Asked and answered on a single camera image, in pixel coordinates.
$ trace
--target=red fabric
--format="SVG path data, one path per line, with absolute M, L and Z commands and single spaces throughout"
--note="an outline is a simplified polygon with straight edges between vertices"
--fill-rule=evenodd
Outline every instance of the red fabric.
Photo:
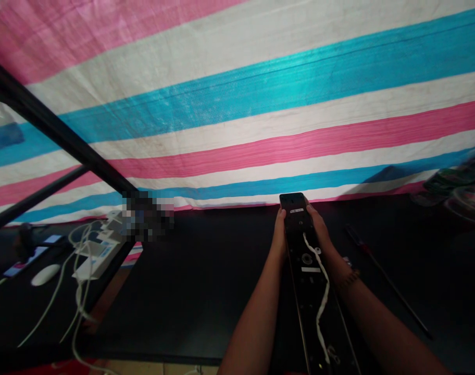
M 90 369 L 87 366 L 82 365 L 76 360 L 72 360 L 69 363 L 66 362 L 55 363 L 55 367 L 58 367 L 56 369 L 52 368 L 52 365 L 45 365 L 10 372 L 6 375 L 62 375 L 63 373 L 68 375 L 88 375 L 90 373 Z

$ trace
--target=black frame bar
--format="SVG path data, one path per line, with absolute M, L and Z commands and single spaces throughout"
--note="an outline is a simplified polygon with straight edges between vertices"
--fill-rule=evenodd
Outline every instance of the black frame bar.
M 27 198 L 0 212 L 0 228 L 10 223 L 39 202 L 48 198 L 78 177 L 91 171 L 123 196 L 138 191 L 79 135 L 48 109 L 38 98 L 0 65 L 0 102 L 11 107 L 49 137 L 82 165 L 45 186 Z
M 87 167 L 83 165 L 79 166 L 78 168 L 69 172 L 65 176 L 62 176 L 58 180 L 50 183 L 44 188 L 24 198 L 20 202 L 15 203 L 13 206 L 7 208 L 5 211 L 0 212 L 0 229 L 3 228 L 6 224 L 18 218 L 28 209 L 36 206 L 39 202 L 44 201 L 49 196 L 62 189 L 64 186 L 69 185 L 71 182 L 83 176 L 87 172 Z
M 0 99 L 117 192 L 137 191 L 121 173 L 0 65 Z

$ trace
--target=bracelet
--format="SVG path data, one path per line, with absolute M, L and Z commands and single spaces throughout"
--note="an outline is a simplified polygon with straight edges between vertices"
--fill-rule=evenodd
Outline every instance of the bracelet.
M 338 290 L 340 291 L 350 286 L 351 284 L 353 284 L 354 281 L 359 279 L 360 275 L 361 275 L 361 272 L 358 269 L 355 269 L 354 271 L 352 271 L 352 273 L 349 276 L 347 276 L 347 278 L 344 281 L 338 284 Z

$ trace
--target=person's right hand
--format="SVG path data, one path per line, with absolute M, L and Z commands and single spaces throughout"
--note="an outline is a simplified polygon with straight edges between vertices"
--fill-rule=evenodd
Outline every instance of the person's right hand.
M 317 239 L 322 247 L 326 247 L 331 243 L 330 240 L 330 233 L 328 232 L 328 227 L 324 223 L 323 218 L 319 213 L 307 203 L 307 211 L 309 212 L 310 216 L 312 217 L 312 222 L 314 223 L 314 229 L 316 230 Z

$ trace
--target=circular hole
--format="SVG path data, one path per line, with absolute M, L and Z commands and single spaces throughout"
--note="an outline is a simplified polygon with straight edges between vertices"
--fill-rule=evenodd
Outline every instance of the circular hole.
M 312 257 L 310 254 L 305 253 L 302 255 L 302 262 L 305 263 L 306 265 L 311 265 L 312 264 Z

